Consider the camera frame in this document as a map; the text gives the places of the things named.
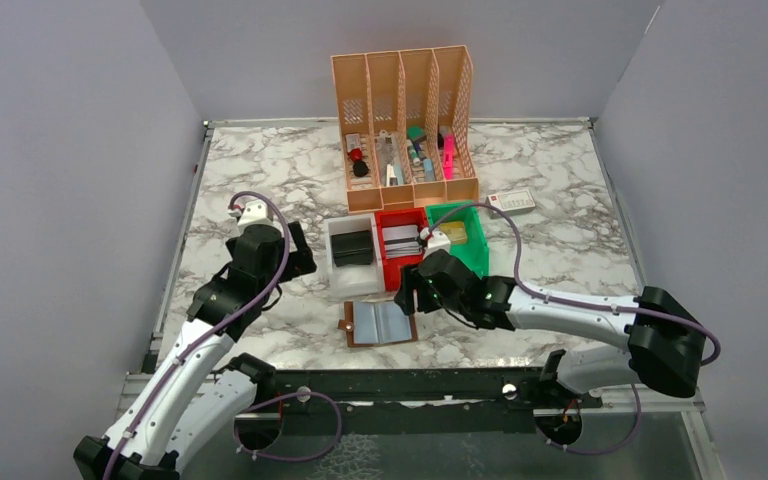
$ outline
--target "screw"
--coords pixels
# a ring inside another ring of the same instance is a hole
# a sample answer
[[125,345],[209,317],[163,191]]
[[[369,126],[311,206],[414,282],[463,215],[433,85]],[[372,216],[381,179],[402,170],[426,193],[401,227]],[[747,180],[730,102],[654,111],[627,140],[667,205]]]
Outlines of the screw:
[[[301,387],[299,387],[299,389],[298,389],[298,390],[296,390],[296,391],[297,391],[297,392],[299,392],[299,393],[302,393],[302,392],[303,392],[303,393],[310,393],[310,389],[309,389],[309,388],[307,388],[307,387],[306,387],[306,386],[304,386],[304,385],[302,385]],[[298,396],[298,397],[296,397],[296,398],[297,398],[297,399],[298,399],[300,402],[302,402],[302,403],[305,403],[305,402],[307,402],[308,400],[310,400],[310,395],[300,395],[300,396]]]
[[512,383],[506,383],[505,386],[502,387],[502,395],[508,400],[515,399],[517,395],[516,386]]

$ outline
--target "yellow object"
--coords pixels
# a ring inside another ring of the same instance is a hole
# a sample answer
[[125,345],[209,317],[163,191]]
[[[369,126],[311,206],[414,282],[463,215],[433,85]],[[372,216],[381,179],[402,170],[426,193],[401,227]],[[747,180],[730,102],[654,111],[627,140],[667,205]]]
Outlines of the yellow object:
[[469,240],[466,234],[466,227],[461,221],[441,223],[440,231],[449,237],[452,245],[463,245]]

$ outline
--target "red block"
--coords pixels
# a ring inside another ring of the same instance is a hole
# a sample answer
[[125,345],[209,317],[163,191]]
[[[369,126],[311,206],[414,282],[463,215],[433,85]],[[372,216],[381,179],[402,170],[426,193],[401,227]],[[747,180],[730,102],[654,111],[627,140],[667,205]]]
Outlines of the red block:
[[416,225],[419,230],[428,226],[428,217],[424,208],[408,208],[405,210],[390,210],[375,212],[375,228],[378,230],[378,248],[381,250],[382,266],[384,267],[384,289],[393,292],[402,283],[402,267],[416,265],[422,261],[422,254],[388,259],[384,250],[384,237],[381,230],[388,227]]

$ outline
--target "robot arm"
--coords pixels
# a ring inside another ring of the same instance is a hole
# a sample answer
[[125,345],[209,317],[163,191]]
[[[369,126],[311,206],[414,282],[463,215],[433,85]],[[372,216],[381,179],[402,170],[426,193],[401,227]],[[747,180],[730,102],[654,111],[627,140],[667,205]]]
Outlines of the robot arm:
[[[182,471],[192,454],[228,419],[255,400],[258,369],[238,365],[226,371],[191,404],[216,363],[261,312],[271,308],[265,306],[268,295],[185,354],[229,314],[239,311],[263,291],[279,268],[285,243],[281,232],[272,226],[267,204],[262,200],[249,202],[234,216],[240,235],[226,243],[231,261],[193,295],[187,310],[189,318],[173,349],[134,404],[104,437],[87,436],[76,448],[74,458],[84,478],[177,479],[176,470]],[[296,251],[288,254],[280,282],[316,271],[299,223],[289,223],[287,228]],[[135,416],[146,405],[144,414],[135,422]],[[109,468],[111,457],[115,457],[115,463]]]
[[[637,297],[597,297],[526,286],[545,298],[530,295],[511,277],[479,278],[441,248],[419,265],[402,269],[396,303],[406,315],[442,308],[476,328],[550,330],[605,343],[587,351],[552,354],[544,373],[569,397],[629,383],[644,383],[673,397],[695,394],[705,336],[650,315],[625,313],[628,307],[642,307],[696,323],[664,290],[646,287]],[[600,305],[604,311],[554,302],[552,297]]]

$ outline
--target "pink highlighter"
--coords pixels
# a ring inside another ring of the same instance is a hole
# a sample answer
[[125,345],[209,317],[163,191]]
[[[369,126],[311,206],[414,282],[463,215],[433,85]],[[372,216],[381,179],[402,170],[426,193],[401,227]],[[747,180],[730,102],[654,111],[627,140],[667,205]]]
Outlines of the pink highlighter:
[[447,134],[443,137],[443,176],[451,180],[455,169],[455,136]]

